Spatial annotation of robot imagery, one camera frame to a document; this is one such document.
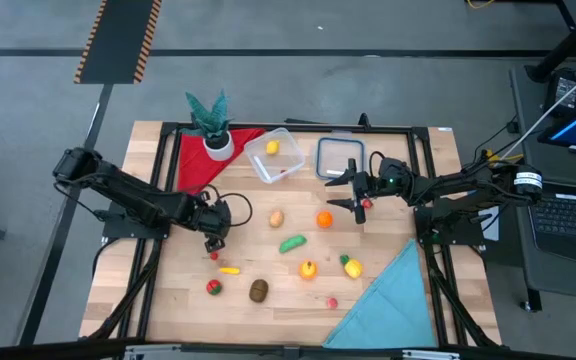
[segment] grey floor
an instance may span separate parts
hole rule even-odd
[[[98,1],[0,0],[0,47],[74,48]],[[576,17],[576,2],[569,4]],[[461,0],[166,0],[155,48],[550,49],[568,32],[552,5]],[[17,340],[62,197],[50,172],[80,144],[101,86],[72,83],[77,58],[0,57],[0,346]],[[151,58],[138,86],[115,86],[96,149],[121,163],[135,120],[187,120],[185,91],[224,88],[236,121],[286,117],[450,126],[462,161],[514,115],[508,70],[521,59]],[[511,138],[502,134],[492,146]],[[107,202],[91,193],[93,208]],[[74,340],[101,225],[77,211],[37,341]],[[521,269],[490,264],[501,335],[513,349],[576,356],[576,298],[544,294],[527,314]],[[206,358],[210,355],[185,355]]]

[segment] blue cloth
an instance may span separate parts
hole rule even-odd
[[[323,344],[330,349],[412,346],[437,346],[414,240],[375,279]]]

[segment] white pot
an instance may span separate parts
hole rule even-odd
[[[230,131],[228,131],[228,143],[221,149],[211,149],[206,145],[206,139],[204,139],[204,148],[211,159],[215,161],[225,161],[230,159],[232,153],[235,152],[235,143],[232,141],[232,136]]]

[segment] red cloth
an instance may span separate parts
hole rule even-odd
[[[235,150],[230,159],[214,161],[208,156],[201,136],[181,135],[181,151],[179,154],[179,176],[177,180],[178,191],[196,194],[203,187],[185,190],[192,186],[210,183],[228,164],[230,164],[242,151],[244,145],[264,133],[264,129],[231,130],[230,136],[235,142]]]

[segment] wooden table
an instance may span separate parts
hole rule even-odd
[[[123,170],[149,181],[162,122],[135,122],[128,144]],[[434,163],[438,175],[460,169],[455,139],[450,129],[429,128]],[[164,242],[156,279],[147,337],[153,341],[205,342],[234,344],[300,344],[321,345],[342,320],[363,291],[395,258],[406,242],[414,238],[412,209],[397,197],[380,198],[367,211],[364,225],[354,223],[350,212],[326,204],[332,198],[350,197],[350,187],[325,188],[315,177],[312,165],[316,143],[323,133],[293,133],[306,154],[306,165],[278,183],[268,185],[259,180],[245,155],[239,156],[212,182],[222,194],[240,192],[253,204],[254,215],[246,226],[232,228],[219,260],[212,261],[204,248],[201,233],[172,227]],[[406,138],[392,134],[353,134],[366,144],[366,151],[379,150],[386,156],[409,162]],[[171,144],[166,146],[163,164],[168,164]],[[420,168],[425,170],[423,150],[417,144]],[[374,160],[375,168],[379,159]],[[248,208],[238,198],[228,203],[237,222],[247,216]],[[268,216],[274,209],[285,214],[284,225],[272,229]],[[334,225],[321,230],[315,214],[329,210]],[[288,237],[303,234],[308,239],[301,246],[279,254],[279,244]],[[100,256],[81,335],[96,330],[110,314],[126,290],[135,250],[134,240],[120,240]],[[452,246],[452,257],[459,295],[475,321],[486,334],[500,342],[497,321],[490,298],[486,272],[481,259],[468,247]],[[361,278],[345,275],[339,255],[347,253],[364,265]],[[426,299],[433,316],[426,264],[419,249]],[[436,255],[441,265],[440,255]],[[319,275],[312,281],[302,280],[298,264],[313,260]],[[241,268],[238,276],[219,273],[220,266]],[[270,291],[265,302],[248,298],[253,280],[268,281]],[[205,290],[206,283],[218,279],[224,286],[218,296]],[[326,308],[326,299],[339,300],[337,310]],[[455,342],[453,317],[443,299],[444,316],[451,342]],[[141,300],[137,299],[131,317],[130,335],[136,332]]]

